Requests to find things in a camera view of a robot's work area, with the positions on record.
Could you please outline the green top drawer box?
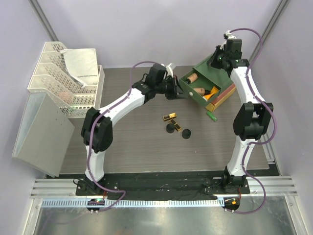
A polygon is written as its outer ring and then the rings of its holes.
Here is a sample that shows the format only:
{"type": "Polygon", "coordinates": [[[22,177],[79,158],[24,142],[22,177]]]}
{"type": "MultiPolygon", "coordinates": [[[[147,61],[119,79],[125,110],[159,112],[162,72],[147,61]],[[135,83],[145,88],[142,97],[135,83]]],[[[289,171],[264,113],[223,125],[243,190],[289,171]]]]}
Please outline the green top drawer box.
{"type": "Polygon", "coordinates": [[[203,107],[206,107],[233,84],[232,80],[228,77],[227,72],[223,69],[219,70],[213,68],[207,64],[207,61],[211,57],[212,54],[193,66],[192,69],[179,80],[179,85],[184,93],[189,95],[203,107]],[[186,82],[187,78],[194,73],[198,76],[198,78],[194,82],[188,84],[186,82]],[[204,88],[205,90],[212,91],[213,87],[217,88],[217,93],[212,95],[210,99],[203,98],[202,95],[194,90],[196,88],[204,88]]]}

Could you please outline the orange cosmetic tube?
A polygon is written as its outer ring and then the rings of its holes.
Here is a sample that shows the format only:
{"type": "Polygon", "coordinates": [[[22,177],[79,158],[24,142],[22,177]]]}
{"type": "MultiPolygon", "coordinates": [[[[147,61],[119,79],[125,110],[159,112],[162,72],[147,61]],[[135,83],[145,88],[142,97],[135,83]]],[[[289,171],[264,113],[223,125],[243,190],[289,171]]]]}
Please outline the orange cosmetic tube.
{"type": "Polygon", "coordinates": [[[213,86],[212,89],[209,91],[209,93],[208,93],[208,90],[205,91],[205,95],[203,97],[207,100],[210,100],[215,94],[218,94],[218,93],[219,93],[219,89],[213,86]]]}

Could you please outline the red drawer box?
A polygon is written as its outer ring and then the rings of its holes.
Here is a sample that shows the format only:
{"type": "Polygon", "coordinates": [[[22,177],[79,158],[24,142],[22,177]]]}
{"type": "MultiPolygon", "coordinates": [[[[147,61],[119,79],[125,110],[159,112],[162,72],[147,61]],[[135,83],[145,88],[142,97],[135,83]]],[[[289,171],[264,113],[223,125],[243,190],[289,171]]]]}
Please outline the red drawer box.
{"type": "Polygon", "coordinates": [[[211,103],[213,105],[216,105],[216,103],[218,103],[220,100],[222,99],[227,99],[230,95],[232,95],[234,93],[234,91],[236,90],[236,86],[233,83],[232,85],[230,85],[225,91],[223,91],[222,93],[220,93],[217,98],[215,100],[213,100],[211,103]]]}

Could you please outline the peach foundation bottle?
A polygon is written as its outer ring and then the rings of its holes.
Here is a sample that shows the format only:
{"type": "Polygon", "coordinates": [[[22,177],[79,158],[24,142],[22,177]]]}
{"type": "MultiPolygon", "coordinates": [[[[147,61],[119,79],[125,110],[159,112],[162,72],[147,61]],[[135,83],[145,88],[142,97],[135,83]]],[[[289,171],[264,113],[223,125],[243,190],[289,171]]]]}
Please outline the peach foundation bottle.
{"type": "Polygon", "coordinates": [[[206,90],[205,88],[194,88],[194,91],[196,91],[199,95],[205,96],[211,94],[210,90],[206,90]]]}

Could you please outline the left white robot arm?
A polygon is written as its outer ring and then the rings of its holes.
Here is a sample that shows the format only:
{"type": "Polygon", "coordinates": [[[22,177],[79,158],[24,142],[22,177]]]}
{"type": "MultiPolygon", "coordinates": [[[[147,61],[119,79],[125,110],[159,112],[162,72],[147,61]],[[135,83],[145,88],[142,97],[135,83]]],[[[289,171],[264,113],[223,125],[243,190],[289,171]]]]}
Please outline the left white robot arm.
{"type": "Polygon", "coordinates": [[[163,94],[168,100],[183,98],[175,66],[154,63],[148,73],[132,83],[128,91],[111,104],[100,109],[90,108],[85,116],[81,136],[87,151],[85,171],[86,188],[93,195],[100,195],[104,189],[105,152],[113,141],[113,127],[125,115],[137,107],[163,94]]]}

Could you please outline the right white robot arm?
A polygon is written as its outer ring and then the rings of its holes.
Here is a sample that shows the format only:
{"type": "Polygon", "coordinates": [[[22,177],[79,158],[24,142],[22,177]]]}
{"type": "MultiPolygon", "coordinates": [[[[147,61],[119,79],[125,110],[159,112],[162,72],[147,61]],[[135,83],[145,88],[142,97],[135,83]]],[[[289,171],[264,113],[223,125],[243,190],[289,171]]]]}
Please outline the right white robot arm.
{"type": "Polygon", "coordinates": [[[244,187],[246,165],[254,146],[259,144],[261,136],[267,132],[273,112],[273,104],[266,103],[256,88],[249,62],[242,58],[241,44],[240,40],[234,39],[217,46],[208,62],[211,67],[227,72],[242,104],[233,122],[236,135],[234,151],[221,178],[221,188],[226,193],[244,187]]]}

